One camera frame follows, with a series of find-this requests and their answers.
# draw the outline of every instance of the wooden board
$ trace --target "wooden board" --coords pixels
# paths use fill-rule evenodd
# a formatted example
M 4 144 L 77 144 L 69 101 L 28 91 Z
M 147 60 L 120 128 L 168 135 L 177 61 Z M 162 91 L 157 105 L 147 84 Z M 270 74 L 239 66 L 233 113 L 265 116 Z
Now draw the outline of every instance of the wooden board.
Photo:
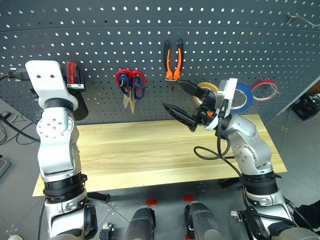
M 246 115 L 271 147 L 276 173 L 286 172 L 259 115 Z M 198 158 L 193 148 L 217 151 L 215 131 L 199 126 L 195 132 L 176 120 L 125 122 L 78 126 L 82 173 L 88 176 L 88 192 L 159 184 L 236 177 L 222 160 Z M 43 195 L 39 176 L 33 196 Z

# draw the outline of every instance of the gray pegboard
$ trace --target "gray pegboard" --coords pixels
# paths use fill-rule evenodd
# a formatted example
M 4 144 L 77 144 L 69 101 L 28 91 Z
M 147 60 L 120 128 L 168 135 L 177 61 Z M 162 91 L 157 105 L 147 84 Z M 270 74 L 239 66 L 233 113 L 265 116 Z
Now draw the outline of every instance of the gray pegboard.
M 320 2 L 296 0 L 226 1 L 25 1 L 0 2 L 0 74 L 29 60 L 79 63 L 86 79 L 83 94 L 89 116 L 80 124 L 169 119 L 162 102 L 189 111 L 195 104 L 164 80 L 164 41 L 184 41 L 181 79 L 219 85 L 238 78 L 252 86 L 269 76 L 279 84 L 277 97 L 253 102 L 246 114 L 267 122 L 319 76 L 319 28 L 295 19 L 299 13 L 320 22 Z M 175 54 L 171 66 L 176 65 Z M 114 74 L 119 67 L 139 69 L 147 92 L 135 113 L 122 105 Z M 29 82 L 2 81 L 0 96 L 34 120 L 39 110 Z M 268 95 L 261 87 L 257 96 Z

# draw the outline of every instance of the orange pliers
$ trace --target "orange pliers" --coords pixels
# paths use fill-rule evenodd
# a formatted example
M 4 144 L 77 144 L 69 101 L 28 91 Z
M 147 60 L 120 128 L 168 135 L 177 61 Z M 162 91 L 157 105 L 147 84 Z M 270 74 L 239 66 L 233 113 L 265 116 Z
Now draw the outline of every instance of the orange pliers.
M 180 78 L 180 73 L 182 70 L 182 65 L 184 62 L 184 42 L 182 39 L 177 41 L 177 52 L 178 52 L 178 62 L 174 73 L 170 68 L 170 41 L 166 40 L 164 42 L 164 69 L 165 69 L 165 80 L 170 81 L 170 89 L 174 92 L 176 82 Z

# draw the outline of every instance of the gray floor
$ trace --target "gray floor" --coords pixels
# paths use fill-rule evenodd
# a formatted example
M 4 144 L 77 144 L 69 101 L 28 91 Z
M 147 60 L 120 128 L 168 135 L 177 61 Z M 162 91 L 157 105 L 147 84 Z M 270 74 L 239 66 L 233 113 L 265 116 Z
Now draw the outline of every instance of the gray floor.
M 0 102 L 1 111 L 15 112 Z M 17 122 L 22 128 L 25 122 Z M 300 120 L 294 112 L 286 111 L 266 124 L 288 172 L 277 181 L 286 197 L 297 206 L 311 204 L 320 198 L 320 114 L 307 121 Z M 13 132 L 6 128 L 11 136 Z M 27 131 L 35 135 L 32 127 Z M 0 239 L 19 234 L 25 240 L 35 239 L 41 197 L 32 197 L 39 174 L 37 163 L 38 143 L 18 145 L 13 140 L 0 146 L 0 154 L 12 165 L 0 178 Z M 108 191 L 109 204 L 96 205 L 98 225 L 109 222 L 115 226 L 114 239 L 122 239 L 134 212 L 146 202 L 157 199 L 152 208 L 156 215 L 155 239 L 184 240 L 184 194 L 193 194 L 197 201 L 206 204 L 215 215 L 226 239 L 248 239 L 245 228 L 229 217 L 230 210 L 244 208 L 241 193 L 236 188 L 222 191 L 216 180 L 186 182 L 149 187 Z M 47 225 L 43 218 L 41 239 L 46 240 Z

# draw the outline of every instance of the tape roll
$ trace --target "tape roll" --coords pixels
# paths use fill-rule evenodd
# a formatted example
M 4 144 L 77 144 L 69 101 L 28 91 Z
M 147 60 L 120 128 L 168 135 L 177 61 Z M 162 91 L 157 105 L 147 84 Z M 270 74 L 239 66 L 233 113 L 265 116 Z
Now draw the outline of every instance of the tape roll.
M 197 84 L 197 86 L 199 88 L 202 89 L 209 89 L 214 93 L 214 96 L 217 96 L 217 92 L 218 92 L 218 87 L 210 82 L 200 82 Z M 197 104 L 198 106 L 200 106 L 202 104 L 202 101 L 197 98 L 196 96 L 192 96 L 193 101 L 195 102 L 195 104 Z
M 239 91 L 241 94 L 245 96 L 245 101 L 239 106 L 232 106 L 230 110 L 230 113 L 232 114 L 241 113 L 247 110 L 250 107 L 252 100 L 254 98 L 251 88 L 242 82 L 238 82 L 236 84 L 235 90 Z
M 251 91 L 253 92 L 257 87 L 259 87 L 261 85 L 264 85 L 264 84 L 269 84 L 272 87 L 272 89 L 274 90 L 274 93 L 272 93 L 270 96 L 267 96 L 267 97 L 256 97 L 256 96 L 253 96 L 254 100 L 256 100 L 258 102 L 263 102 L 263 101 L 270 100 L 270 99 L 274 98 L 279 93 L 278 92 L 278 84 L 275 81 L 272 81 L 272 80 L 269 80 L 269 79 L 258 81 L 256 84 L 254 84 L 251 87 Z

